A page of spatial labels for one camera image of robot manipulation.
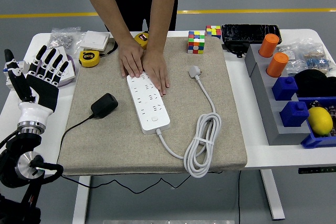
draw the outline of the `orange cylinder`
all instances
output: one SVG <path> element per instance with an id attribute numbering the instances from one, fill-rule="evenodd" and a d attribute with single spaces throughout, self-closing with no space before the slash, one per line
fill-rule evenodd
<path id="1" fill-rule="evenodd" d="M 271 57 L 279 40 L 279 37 L 275 34 L 266 34 L 259 49 L 259 54 L 265 58 Z"/>
<path id="2" fill-rule="evenodd" d="M 289 58 L 287 54 L 283 52 L 277 52 L 274 54 L 268 68 L 266 69 L 266 73 L 271 77 L 279 77 L 284 70 Z"/>

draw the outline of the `black case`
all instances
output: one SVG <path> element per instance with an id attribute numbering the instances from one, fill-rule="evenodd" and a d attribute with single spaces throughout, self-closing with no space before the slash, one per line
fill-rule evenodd
<path id="1" fill-rule="evenodd" d="M 275 34 L 282 42 L 279 27 L 277 25 L 250 25 L 250 24 L 226 24 L 222 25 L 222 40 L 227 50 L 242 57 L 247 53 L 250 44 L 263 43 L 267 34 Z"/>

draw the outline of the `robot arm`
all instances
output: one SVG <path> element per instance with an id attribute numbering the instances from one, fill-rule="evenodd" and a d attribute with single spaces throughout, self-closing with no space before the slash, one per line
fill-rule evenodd
<path id="1" fill-rule="evenodd" d="M 24 211 L 21 215 L 16 213 L 15 217 L 22 223 L 26 223 L 28 220 L 27 223 L 33 223 L 30 220 L 31 213 L 39 212 L 36 211 L 36 201 L 41 185 L 53 182 L 63 173 L 61 165 L 45 163 L 43 157 L 34 152 L 34 148 L 41 144 L 40 135 L 46 129 L 48 117 L 56 109 L 57 85 L 68 66 L 68 62 L 65 61 L 58 68 L 62 55 L 59 55 L 51 64 L 51 59 L 56 53 L 54 49 L 42 61 L 41 58 L 46 49 L 46 46 L 41 48 L 29 67 L 27 77 L 21 72 L 12 52 L 8 49 L 5 50 L 8 76 L 20 99 L 18 107 L 21 110 L 21 116 L 17 130 L 0 143 L 0 148 L 6 144 L 6 149 L 0 154 L 0 181 L 9 188 L 29 184 L 23 201 L 19 203 L 20 208 L 22 207 Z M 45 178 L 46 169 L 56 170 L 56 173 Z M 0 195 L 0 206 L 8 201 Z"/>

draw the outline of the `small rubik's cube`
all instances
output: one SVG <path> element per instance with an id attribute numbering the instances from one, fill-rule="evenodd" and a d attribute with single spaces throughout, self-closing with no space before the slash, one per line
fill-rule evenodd
<path id="1" fill-rule="evenodd" d="M 205 36 L 202 31 L 189 31 L 188 54 L 202 54 L 204 52 Z"/>
<path id="2" fill-rule="evenodd" d="M 218 39 L 221 38 L 222 32 L 220 31 L 220 26 L 206 26 L 205 27 L 205 36 L 214 36 Z"/>

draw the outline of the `black power adapter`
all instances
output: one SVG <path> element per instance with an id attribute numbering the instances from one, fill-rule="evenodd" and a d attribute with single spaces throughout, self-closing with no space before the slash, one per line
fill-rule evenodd
<path id="1" fill-rule="evenodd" d="M 99 100 L 91 105 L 91 110 L 93 112 L 93 117 L 104 118 L 110 114 L 116 107 L 118 107 L 118 102 L 113 95 L 106 93 Z"/>

